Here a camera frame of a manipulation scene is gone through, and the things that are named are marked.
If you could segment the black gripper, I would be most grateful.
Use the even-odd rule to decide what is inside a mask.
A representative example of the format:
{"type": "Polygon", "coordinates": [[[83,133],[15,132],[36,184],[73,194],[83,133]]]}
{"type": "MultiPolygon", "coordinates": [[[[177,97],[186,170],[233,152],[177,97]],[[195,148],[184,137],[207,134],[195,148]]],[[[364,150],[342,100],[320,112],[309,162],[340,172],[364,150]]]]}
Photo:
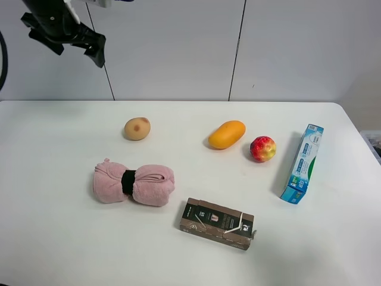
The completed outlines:
{"type": "Polygon", "coordinates": [[[29,9],[21,21],[30,28],[29,37],[61,55],[64,45],[83,48],[96,66],[105,64],[106,38],[83,24],[70,1],[23,0],[29,9]]]}

